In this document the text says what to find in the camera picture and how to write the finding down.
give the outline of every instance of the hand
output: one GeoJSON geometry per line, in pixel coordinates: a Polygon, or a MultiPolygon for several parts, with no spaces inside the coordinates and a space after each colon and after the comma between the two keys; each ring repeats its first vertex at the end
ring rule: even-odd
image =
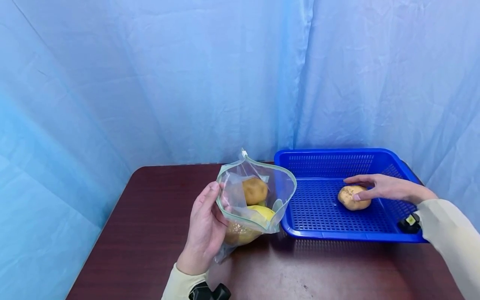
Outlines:
{"type": "Polygon", "coordinates": [[[211,182],[193,203],[187,243],[177,261],[178,270],[185,274],[205,273],[220,250],[228,222],[215,203],[219,192],[218,183],[211,182]]]}
{"type": "Polygon", "coordinates": [[[371,190],[353,195],[355,201],[374,198],[405,200],[415,205],[429,199],[437,199],[437,195],[426,187],[395,177],[382,174],[357,175],[343,180],[346,184],[358,184],[365,187],[373,186],[371,190]]]}

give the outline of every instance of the plastic bag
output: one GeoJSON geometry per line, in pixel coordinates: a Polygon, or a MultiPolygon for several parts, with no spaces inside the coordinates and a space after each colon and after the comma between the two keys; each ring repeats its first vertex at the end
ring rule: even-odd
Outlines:
{"type": "Polygon", "coordinates": [[[215,261],[262,234],[277,233],[297,180],[285,168],[250,159],[242,149],[240,160],[223,165],[217,177],[221,191],[217,204],[229,227],[215,261]]]}

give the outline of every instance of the table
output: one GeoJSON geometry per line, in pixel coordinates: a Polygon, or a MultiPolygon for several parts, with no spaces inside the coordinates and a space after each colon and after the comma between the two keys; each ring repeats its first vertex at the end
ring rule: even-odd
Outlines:
{"type": "MultiPolygon", "coordinates": [[[[159,300],[187,238],[191,205],[220,165],[144,167],[127,184],[67,300],[159,300]]],[[[294,240],[240,247],[210,271],[232,300],[462,299],[429,244],[294,240]]]]}

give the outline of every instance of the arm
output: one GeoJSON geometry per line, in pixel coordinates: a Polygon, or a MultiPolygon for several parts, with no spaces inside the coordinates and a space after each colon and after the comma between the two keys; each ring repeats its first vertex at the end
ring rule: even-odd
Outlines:
{"type": "Polygon", "coordinates": [[[194,286],[207,280],[207,273],[192,276],[178,270],[177,264],[173,266],[167,286],[163,292],[162,300],[185,300],[194,286]]]}
{"type": "Polygon", "coordinates": [[[480,299],[480,235],[465,215],[446,200],[418,206],[423,237],[445,260],[463,297],[480,299]]]}
{"type": "Polygon", "coordinates": [[[480,299],[480,235],[455,205],[424,186],[385,175],[357,175],[345,183],[373,187],[355,194],[355,201],[387,198],[415,204],[423,237],[443,257],[463,297],[480,299]]]}
{"type": "Polygon", "coordinates": [[[206,281],[228,227],[215,203],[219,193],[218,183],[211,182],[193,203],[187,242],[173,266],[162,300],[187,300],[193,287],[206,281]]]}

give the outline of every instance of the ziplock seal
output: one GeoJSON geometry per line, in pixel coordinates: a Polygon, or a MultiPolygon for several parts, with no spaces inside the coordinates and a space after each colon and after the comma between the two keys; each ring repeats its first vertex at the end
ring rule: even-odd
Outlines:
{"type": "MultiPolygon", "coordinates": [[[[287,204],[290,199],[292,198],[292,196],[294,195],[295,191],[297,190],[297,179],[295,178],[295,176],[293,176],[293,173],[290,172],[289,170],[285,169],[285,168],[282,168],[282,167],[279,167],[279,166],[276,166],[276,165],[270,165],[270,164],[264,164],[264,163],[259,163],[257,161],[254,161],[253,159],[249,158],[248,155],[246,154],[246,151],[245,150],[242,150],[242,156],[243,156],[243,159],[242,160],[239,160],[235,163],[232,163],[232,164],[228,164],[228,165],[223,165],[221,168],[220,168],[220,172],[218,173],[218,176],[217,176],[217,179],[216,181],[218,183],[221,182],[221,178],[222,178],[222,174],[225,173],[227,170],[231,169],[231,168],[234,168],[238,165],[241,165],[242,163],[244,163],[245,161],[247,161],[248,163],[252,164],[252,165],[256,165],[256,166],[260,166],[260,167],[263,167],[263,168],[271,168],[271,169],[275,169],[277,171],[282,171],[284,173],[286,173],[288,175],[288,177],[290,177],[290,179],[293,181],[293,184],[294,184],[294,188],[293,188],[293,192],[290,194],[290,196],[288,197],[288,199],[285,200],[285,203],[282,205],[282,207],[287,204]]],[[[244,217],[241,217],[241,216],[238,216],[238,215],[234,215],[234,214],[231,214],[229,213],[228,211],[226,211],[224,208],[223,208],[223,205],[221,203],[221,199],[220,199],[220,194],[219,196],[217,197],[216,199],[216,203],[218,205],[218,207],[220,208],[221,212],[225,215],[228,215],[230,218],[232,219],[237,219],[241,222],[244,222],[244,223],[247,223],[247,224],[252,224],[253,226],[260,226],[261,228],[263,228],[264,230],[267,230],[269,228],[269,225],[270,225],[270,222],[267,223],[267,227],[264,227],[262,226],[261,224],[258,224],[250,219],[247,219],[247,218],[244,218],[244,217]]]]}

